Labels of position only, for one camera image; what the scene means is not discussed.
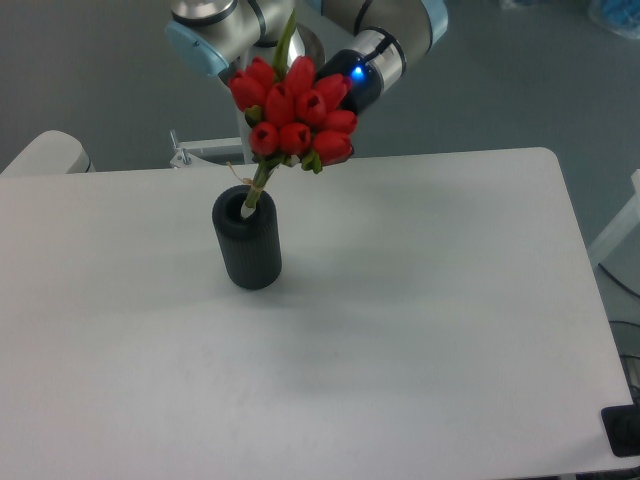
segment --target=white table leg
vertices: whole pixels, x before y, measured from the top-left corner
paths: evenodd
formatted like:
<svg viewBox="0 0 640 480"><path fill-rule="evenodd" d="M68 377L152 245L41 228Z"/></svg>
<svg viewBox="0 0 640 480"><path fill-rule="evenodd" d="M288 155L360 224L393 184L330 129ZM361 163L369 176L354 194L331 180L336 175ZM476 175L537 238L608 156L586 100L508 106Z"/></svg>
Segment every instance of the white table leg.
<svg viewBox="0 0 640 480"><path fill-rule="evenodd" d="M635 195L622 207L622 210L587 249L591 268L595 269L599 263L604 261L640 223L640 170L637 170L631 179L636 189Z"/></svg>

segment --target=black cable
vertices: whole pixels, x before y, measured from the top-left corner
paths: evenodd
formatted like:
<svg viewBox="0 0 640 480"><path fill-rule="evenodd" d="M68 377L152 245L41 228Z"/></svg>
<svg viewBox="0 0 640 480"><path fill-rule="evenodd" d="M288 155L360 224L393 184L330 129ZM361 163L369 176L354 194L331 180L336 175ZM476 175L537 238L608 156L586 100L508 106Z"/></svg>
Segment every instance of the black cable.
<svg viewBox="0 0 640 480"><path fill-rule="evenodd" d="M632 327L640 328L640 324L633 323L633 322L627 322L626 320L609 320L609 323L611 323L613 325L630 325Z"/></svg>
<svg viewBox="0 0 640 480"><path fill-rule="evenodd" d="M640 355L630 355L628 353L623 353L622 355L619 355L620 358L631 358L633 360L640 360Z"/></svg>
<svg viewBox="0 0 640 480"><path fill-rule="evenodd" d="M633 290L631 290L629 287L627 287L624 283L622 283L620 280L618 280L616 277L614 277L614 275L607 270L604 265L602 265L601 263L598 264L598 266L602 269L602 271L604 272L604 274L609 277L611 279L611 281L613 283L615 283L616 285L618 285L621 289L623 289L625 292L627 292L629 295L634 296L638 299L640 299L640 293L636 293Z"/></svg>

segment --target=metal bracket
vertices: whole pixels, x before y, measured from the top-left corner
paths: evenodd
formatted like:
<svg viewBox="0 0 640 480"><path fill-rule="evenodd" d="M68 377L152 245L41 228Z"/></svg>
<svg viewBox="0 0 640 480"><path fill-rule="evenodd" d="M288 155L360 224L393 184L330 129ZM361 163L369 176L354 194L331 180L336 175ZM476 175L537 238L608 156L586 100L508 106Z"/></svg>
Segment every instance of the metal bracket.
<svg viewBox="0 0 640 480"><path fill-rule="evenodd" d="M232 156L242 155L240 137L180 142L175 130L169 132L173 146L172 168L224 165Z"/></svg>

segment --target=black vase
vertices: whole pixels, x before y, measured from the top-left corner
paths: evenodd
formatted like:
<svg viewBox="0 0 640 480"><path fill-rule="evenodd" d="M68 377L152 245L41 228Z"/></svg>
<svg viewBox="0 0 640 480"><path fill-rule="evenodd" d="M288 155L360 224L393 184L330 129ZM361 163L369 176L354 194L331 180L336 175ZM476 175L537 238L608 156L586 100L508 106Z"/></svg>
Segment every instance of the black vase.
<svg viewBox="0 0 640 480"><path fill-rule="evenodd" d="M239 287L259 290L271 285L282 270L276 205L262 192L256 210L243 220L240 209L249 192L238 185L223 192L213 205L213 226L229 277Z"/></svg>

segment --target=flower stem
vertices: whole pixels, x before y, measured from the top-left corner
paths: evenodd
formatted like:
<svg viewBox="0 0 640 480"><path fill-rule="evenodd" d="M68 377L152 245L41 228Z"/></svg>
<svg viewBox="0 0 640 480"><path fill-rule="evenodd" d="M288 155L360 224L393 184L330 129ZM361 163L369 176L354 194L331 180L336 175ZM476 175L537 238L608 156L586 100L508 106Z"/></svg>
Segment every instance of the flower stem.
<svg viewBox="0 0 640 480"><path fill-rule="evenodd" d="M265 187L267 180L269 180L269 177L271 176L271 170L273 169L269 168L266 165L266 162L261 161L258 163L258 169L253 177L253 185L247 194L247 199L244 201L244 205L248 209L255 210L258 200L260 199L262 189Z"/></svg>

